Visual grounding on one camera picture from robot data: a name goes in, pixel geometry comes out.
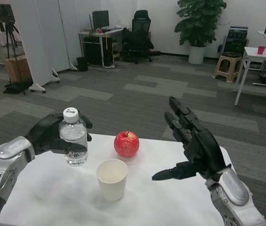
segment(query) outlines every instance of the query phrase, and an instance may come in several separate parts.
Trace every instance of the trash bin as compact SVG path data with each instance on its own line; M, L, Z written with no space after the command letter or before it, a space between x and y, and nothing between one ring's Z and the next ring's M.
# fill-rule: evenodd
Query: trash bin
M86 72L88 70L88 60L86 57L82 56L79 58L76 58L77 64L78 64L78 70L80 72Z

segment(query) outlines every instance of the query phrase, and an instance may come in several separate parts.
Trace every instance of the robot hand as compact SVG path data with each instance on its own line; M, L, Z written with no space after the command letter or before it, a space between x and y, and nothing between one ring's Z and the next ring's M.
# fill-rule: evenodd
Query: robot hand
M203 128L196 115L174 97L169 105L178 120L169 112L165 120L173 136L183 143L188 161L155 174L153 180L184 179L199 173L206 179L211 200L221 214L225 226L266 226L264 217L253 204L252 193L239 180L231 165L226 166L221 149L213 135Z
M87 117L80 115L80 118L86 128L92 128L92 123ZM86 147L82 145L60 139L58 126L62 120L62 113L48 115L40 120L25 137L17 137L0 145L0 212L12 192L19 173L35 158L35 155L49 150L60 154L86 151ZM89 134L87 134L87 140L92 140Z

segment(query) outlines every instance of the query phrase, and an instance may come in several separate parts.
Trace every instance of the white bottle cap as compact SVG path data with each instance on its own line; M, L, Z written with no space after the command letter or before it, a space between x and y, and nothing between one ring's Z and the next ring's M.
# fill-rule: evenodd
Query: white bottle cap
M78 111L74 107L68 107L63 112L64 120L67 123L75 123L78 121Z

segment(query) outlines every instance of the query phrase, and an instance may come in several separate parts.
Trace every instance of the red cup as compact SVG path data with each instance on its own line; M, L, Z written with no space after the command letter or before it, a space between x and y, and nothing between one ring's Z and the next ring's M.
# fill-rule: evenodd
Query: red cup
M260 46L260 47L258 48L257 54L263 54L264 51L265 51L265 49L266 49L265 46Z

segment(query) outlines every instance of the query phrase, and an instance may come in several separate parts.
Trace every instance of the floor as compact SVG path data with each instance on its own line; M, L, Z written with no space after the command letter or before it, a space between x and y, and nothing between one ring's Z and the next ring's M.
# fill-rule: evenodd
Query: floor
M2 93L8 75L0 66L0 144L25 135L42 117L69 106L89 117L94 124L91 133L130 130L141 138L173 140L164 120L173 95L194 110L229 152L239 178L266 217L266 88L252 86L258 76L250 72L235 107L234 84L213 79L215 67L216 61L195 66L186 58L158 56L152 63L121 62L106 72L91 67L87 72L61 73L61 83L46 85L46 94L23 96Z

